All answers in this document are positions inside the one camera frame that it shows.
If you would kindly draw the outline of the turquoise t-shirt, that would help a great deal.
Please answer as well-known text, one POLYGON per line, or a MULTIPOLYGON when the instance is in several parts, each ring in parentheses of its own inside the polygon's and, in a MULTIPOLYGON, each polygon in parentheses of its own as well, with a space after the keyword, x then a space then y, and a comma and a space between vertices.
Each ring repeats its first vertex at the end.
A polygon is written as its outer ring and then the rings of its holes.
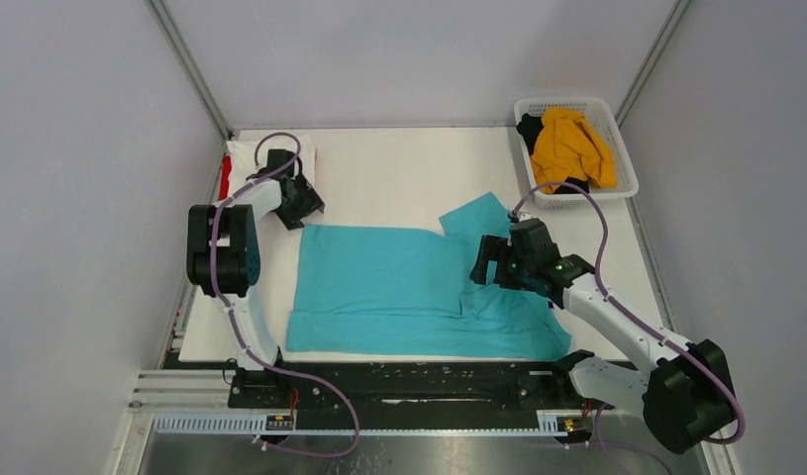
POLYGON ((482 237, 508 234, 484 194, 441 231, 312 225, 303 231, 290 352, 556 360, 570 348, 547 299, 470 280, 482 237))

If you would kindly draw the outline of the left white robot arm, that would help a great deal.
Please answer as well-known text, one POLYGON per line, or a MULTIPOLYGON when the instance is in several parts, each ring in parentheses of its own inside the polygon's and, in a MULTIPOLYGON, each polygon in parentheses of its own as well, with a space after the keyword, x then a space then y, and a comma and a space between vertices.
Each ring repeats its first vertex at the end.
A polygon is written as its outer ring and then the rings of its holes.
POLYGON ((267 153, 266 164, 247 175, 225 199, 188 211, 188 280, 226 315, 238 346, 233 357, 238 366, 263 370, 252 382, 252 393, 269 407, 287 400, 291 383, 271 369, 281 350, 257 291, 263 261, 256 225, 273 214, 286 230, 301 230, 305 219, 324 208, 304 172, 301 153, 276 148, 267 153))

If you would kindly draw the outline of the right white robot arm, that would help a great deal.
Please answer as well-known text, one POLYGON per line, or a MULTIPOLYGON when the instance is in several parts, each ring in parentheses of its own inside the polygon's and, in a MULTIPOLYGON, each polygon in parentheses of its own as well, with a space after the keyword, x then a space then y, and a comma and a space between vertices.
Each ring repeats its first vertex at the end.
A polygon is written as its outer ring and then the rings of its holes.
POLYGON ((582 319, 625 356, 630 368, 590 351, 558 361, 553 398, 574 408, 585 399, 640 418, 666 450, 682 454, 720 429, 742 424, 726 355, 713 341, 688 338, 642 321, 627 309, 597 269, 577 254, 563 255, 546 225, 514 223, 507 237, 483 236, 470 279, 533 292, 582 319))

